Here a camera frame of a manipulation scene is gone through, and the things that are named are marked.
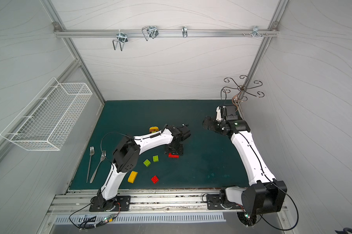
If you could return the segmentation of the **red long lego brick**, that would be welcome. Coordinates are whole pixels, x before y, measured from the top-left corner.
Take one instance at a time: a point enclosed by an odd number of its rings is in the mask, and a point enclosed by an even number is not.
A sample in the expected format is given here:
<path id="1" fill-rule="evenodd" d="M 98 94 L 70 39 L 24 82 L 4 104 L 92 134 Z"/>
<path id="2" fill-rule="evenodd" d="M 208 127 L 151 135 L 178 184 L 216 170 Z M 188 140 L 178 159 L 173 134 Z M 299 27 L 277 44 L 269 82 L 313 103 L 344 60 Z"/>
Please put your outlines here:
<path id="1" fill-rule="evenodd" d="M 168 154 L 168 157 L 169 157 L 169 158 L 178 159 L 178 158 L 179 158 L 179 155 L 173 155 L 173 154 L 169 153 L 169 154 Z"/>

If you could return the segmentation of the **yellow curved lego brick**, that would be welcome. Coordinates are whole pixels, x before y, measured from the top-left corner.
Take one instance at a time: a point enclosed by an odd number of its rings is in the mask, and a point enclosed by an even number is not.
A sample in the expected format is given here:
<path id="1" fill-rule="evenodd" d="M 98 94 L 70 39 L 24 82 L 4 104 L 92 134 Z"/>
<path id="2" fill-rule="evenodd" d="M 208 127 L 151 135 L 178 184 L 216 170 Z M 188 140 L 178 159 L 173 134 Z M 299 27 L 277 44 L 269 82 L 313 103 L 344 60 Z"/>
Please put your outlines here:
<path id="1" fill-rule="evenodd" d="M 155 130 L 159 131 L 159 128 L 158 128 L 158 127 L 156 127 L 156 126 L 154 126 L 154 127 L 150 127 L 150 128 L 149 128 L 149 131 L 155 131 Z"/>

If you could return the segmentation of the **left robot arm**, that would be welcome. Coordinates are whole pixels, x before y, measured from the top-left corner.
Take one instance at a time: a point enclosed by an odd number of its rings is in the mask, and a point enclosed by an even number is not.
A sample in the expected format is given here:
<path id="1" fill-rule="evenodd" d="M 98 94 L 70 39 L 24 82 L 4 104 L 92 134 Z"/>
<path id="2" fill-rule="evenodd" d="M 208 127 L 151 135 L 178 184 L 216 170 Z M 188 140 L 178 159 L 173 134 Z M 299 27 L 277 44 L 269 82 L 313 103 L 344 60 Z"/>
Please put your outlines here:
<path id="1" fill-rule="evenodd" d="M 161 145 L 165 145 L 165 153 L 183 155 L 183 141 L 191 136 L 186 125 L 175 127 L 165 125 L 158 132 L 143 136 L 124 136 L 113 152 L 113 162 L 106 181 L 92 198 L 89 211 L 103 212 L 116 208 L 119 202 L 118 189 L 126 176 L 137 165 L 139 156 Z"/>

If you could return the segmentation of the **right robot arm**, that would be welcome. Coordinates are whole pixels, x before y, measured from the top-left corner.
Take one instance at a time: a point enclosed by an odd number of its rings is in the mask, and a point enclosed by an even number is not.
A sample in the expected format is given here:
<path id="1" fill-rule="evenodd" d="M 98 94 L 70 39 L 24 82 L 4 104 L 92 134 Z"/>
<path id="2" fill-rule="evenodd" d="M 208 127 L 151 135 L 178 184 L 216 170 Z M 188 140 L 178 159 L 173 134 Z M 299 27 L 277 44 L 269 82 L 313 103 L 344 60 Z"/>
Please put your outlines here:
<path id="1" fill-rule="evenodd" d="M 264 214 L 280 212 L 288 196 L 284 181 L 277 180 L 262 159 L 248 124 L 239 116 L 234 105 L 221 105 L 216 117 L 205 117 L 204 129 L 228 136 L 245 167 L 249 186 L 230 186 L 220 190 L 219 195 L 205 194 L 209 210 L 235 210 L 239 221 L 253 227 L 263 220 Z"/>

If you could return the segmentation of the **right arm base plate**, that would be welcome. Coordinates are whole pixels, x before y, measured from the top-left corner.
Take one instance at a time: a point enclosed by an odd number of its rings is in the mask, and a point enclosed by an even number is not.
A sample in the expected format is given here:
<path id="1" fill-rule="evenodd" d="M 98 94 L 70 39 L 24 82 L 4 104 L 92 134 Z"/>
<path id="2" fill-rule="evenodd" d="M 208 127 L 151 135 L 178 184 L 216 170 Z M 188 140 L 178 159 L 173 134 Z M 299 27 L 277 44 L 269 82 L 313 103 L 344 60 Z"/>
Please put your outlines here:
<path id="1" fill-rule="evenodd" d="M 206 194 L 203 201 L 207 204 L 208 210 L 241 210 L 243 207 L 237 203 L 232 203 L 221 199 L 220 195 Z"/>

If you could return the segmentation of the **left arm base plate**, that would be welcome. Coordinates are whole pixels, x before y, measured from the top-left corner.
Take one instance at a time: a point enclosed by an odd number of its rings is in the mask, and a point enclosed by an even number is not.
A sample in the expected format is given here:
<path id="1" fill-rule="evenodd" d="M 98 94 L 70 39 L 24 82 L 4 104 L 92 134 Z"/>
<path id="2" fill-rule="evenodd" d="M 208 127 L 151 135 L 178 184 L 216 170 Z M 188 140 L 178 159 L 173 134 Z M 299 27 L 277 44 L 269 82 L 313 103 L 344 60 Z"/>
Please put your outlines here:
<path id="1" fill-rule="evenodd" d="M 126 212 L 129 210 L 131 196 L 116 196 L 105 200 L 102 195 L 91 199 L 90 212 Z"/>

